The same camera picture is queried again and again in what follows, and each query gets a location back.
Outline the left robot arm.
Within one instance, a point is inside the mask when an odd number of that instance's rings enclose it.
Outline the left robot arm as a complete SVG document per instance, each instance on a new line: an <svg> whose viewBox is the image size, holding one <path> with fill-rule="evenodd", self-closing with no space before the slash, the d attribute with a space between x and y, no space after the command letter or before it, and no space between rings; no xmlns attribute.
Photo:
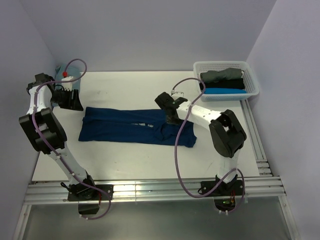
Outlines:
<svg viewBox="0 0 320 240"><path fill-rule="evenodd" d="M62 80L40 73L28 84L30 96L26 115L19 118L19 124L32 147L51 159L67 176L69 184L61 186L78 200L91 200L98 194L98 188L88 172L80 166L67 146L67 134L53 113L52 104L62 109L83 111L79 90L73 88L77 79L63 72Z"/></svg>

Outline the dark blue t shirt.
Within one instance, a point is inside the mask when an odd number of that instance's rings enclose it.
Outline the dark blue t shirt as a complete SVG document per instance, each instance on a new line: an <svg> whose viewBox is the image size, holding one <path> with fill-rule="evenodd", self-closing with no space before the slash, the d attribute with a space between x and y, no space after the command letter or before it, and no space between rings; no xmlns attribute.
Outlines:
<svg viewBox="0 0 320 240"><path fill-rule="evenodd" d="M179 129L161 109L87 107L78 140L174 146Z"/></svg>

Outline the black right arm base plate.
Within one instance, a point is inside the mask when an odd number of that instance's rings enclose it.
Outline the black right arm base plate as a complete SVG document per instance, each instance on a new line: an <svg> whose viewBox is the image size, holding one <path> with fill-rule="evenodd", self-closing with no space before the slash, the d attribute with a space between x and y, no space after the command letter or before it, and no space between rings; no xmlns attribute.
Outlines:
<svg viewBox="0 0 320 240"><path fill-rule="evenodd" d="M216 177L215 180L201 181L198 193L204 195L213 189L219 182L219 178ZM229 212L236 208L237 201L236 197L244 198L245 188L244 182L237 179L237 176L229 182L222 182L210 195L209 197L223 197L222 199L215 199L215 207L222 212Z"/></svg>

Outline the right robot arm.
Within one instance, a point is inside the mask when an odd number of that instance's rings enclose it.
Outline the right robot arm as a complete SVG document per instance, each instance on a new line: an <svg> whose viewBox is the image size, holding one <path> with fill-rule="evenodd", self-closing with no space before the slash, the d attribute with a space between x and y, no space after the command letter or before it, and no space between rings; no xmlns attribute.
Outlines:
<svg viewBox="0 0 320 240"><path fill-rule="evenodd" d="M178 181L182 189L192 198L209 197L212 193L226 196L231 193L236 183L241 183L242 194L245 194L244 174L238 168L239 153L247 135L235 113L229 109L220 112L195 104L184 97L174 97L166 92L161 93L155 103L162 109L169 124L180 125L174 142L174 164ZM206 193L193 194L183 183L178 164L178 143L187 122L205 128L210 132L213 147L220 156L219 170L215 185Z"/></svg>

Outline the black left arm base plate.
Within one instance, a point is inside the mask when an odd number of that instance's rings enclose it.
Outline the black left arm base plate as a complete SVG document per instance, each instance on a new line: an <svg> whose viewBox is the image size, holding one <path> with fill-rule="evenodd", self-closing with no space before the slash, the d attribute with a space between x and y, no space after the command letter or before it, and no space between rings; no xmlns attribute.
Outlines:
<svg viewBox="0 0 320 240"><path fill-rule="evenodd" d="M78 213L91 217L98 213L102 201L111 200L114 193L114 186L112 184L98 184L96 187L106 192L106 195L98 190L88 188L77 194L69 192L67 201L78 203Z"/></svg>

